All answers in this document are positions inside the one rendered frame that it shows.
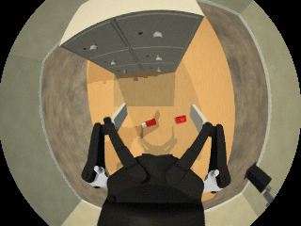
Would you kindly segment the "red nine-volt battery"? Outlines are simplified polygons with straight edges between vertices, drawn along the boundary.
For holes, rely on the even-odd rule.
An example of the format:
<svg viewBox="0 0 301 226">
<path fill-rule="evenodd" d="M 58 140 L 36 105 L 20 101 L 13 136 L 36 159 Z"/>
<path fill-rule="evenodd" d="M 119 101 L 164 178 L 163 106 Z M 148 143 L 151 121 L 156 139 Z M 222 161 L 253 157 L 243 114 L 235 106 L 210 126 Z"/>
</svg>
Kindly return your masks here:
<svg viewBox="0 0 301 226">
<path fill-rule="evenodd" d="M 186 116 L 180 116 L 180 117 L 176 117 L 176 123 L 181 123 L 181 122 L 185 122 L 186 121 Z"/>
</svg>

